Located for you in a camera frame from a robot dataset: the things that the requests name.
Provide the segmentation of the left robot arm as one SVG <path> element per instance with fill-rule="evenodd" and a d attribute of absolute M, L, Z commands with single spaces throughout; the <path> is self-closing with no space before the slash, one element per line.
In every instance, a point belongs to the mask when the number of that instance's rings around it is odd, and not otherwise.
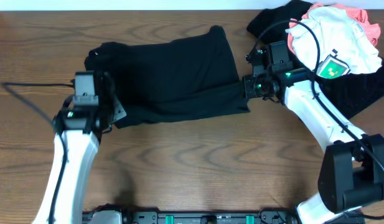
<path fill-rule="evenodd" d="M 126 112 L 108 72 L 77 72 L 74 94 L 54 117 L 54 160 L 34 223 L 81 223 L 91 165 L 101 137 Z"/>

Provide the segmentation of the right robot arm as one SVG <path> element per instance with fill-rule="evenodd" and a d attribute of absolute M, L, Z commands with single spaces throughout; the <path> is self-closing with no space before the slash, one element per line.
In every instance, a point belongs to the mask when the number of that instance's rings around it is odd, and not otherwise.
<path fill-rule="evenodd" d="M 367 135 L 321 93 L 304 69 L 243 77 L 245 97 L 281 103 L 306 125 L 324 151 L 318 192 L 296 207 L 300 223 L 362 220 L 359 209 L 384 200 L 384 137 Z"/>

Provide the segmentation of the black polo shirt with logo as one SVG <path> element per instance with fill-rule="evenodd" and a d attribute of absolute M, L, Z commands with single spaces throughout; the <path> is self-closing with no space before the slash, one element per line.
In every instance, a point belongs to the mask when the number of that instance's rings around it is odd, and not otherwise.
<path fill-rule="evenodd" d="M 108 72 L 126 112 L 115 126 L 171 123 L 249 112 L 225 31 L 165 44 L 106 42 L 85 68 Z"/>

